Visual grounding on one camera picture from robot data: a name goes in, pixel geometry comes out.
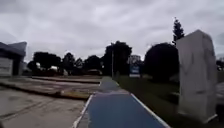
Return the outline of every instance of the overcast sky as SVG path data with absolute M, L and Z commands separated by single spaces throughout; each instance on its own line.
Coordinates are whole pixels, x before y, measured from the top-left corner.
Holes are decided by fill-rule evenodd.
M 224 53 L 223 0 L 0 0 L 0 41 L 27 41 L 35 51 L 102 56 L 125 41 L 142 57 L 152 44 L 172 41 L 174 17 L 185 33 L 201 29 Z

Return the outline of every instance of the concrete path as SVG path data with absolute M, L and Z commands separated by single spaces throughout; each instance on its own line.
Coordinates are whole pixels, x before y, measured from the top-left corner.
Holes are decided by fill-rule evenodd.
M 85 101 L 50 98 L 0 87 L 4 128 L 71 128 Z
M 78 123 L 78 128 L 165 128 L 169 127 L 154 113 L 150 113 L 130 93 L 119 88 L 112 79 L 101 82 L 105 93 L 91 97 Z

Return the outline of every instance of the grass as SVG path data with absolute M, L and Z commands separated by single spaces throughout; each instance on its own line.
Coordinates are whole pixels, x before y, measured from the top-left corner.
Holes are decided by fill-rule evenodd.
M 203 125 L 195 120 L 177 113 L 177 103 L 169 101 L 171 92 L 178 92 L 178 85 L 171 83 L 154 83 L 145 78 L 115 77 L 119 85 L 133 93 L 146 106 L 174 128 L 223 128 L 224 125 L 214 120 Z

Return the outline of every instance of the tree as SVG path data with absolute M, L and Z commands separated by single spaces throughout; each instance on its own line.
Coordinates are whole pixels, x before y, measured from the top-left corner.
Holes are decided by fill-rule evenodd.
M 129 56 L 131 55 L 132 48 L 129 47 L 125 42 L 116 41 L 106 47 L 105 54 L 102 57 L 104 74 L 112 74 L 113 72 L 119 72 L 121 74 L 129 73 L 129 65 L 127 63 Z
M 175 17 L 173 26 L 173 41 L 172 43 L 176 45 L 176 41 L 184 37 L 184 29 L 182 28 L 179 20 Z
M 92 55 L 89 56 L 85 61 L 84 61 L 84 66 L 83 68 L 85 70 L 90 70 L 90 69 L 97 69 L 97 70 L 102 70 L 101 66 L 101 60 L 98 56 Z
M 59 67 L 61 63 L 61 58 L 55 54 L 51 54 L 48 52 L 35 52 L 33 61 L 35 63 L 40 63 L 40 66 L 45 70 L 51 68 L 51 66 Z
M 63 68 L 68 72 L 68 75 L 72 75 L 72 71 L 75 65 L 74 56 L 70 52 L 68 52 L 62 59 L 62 63 Z
M 176 47 L 168 43 L 152 46 L 145 55 L 144 66 L 154 80 L 168 80 L 179 71 Z

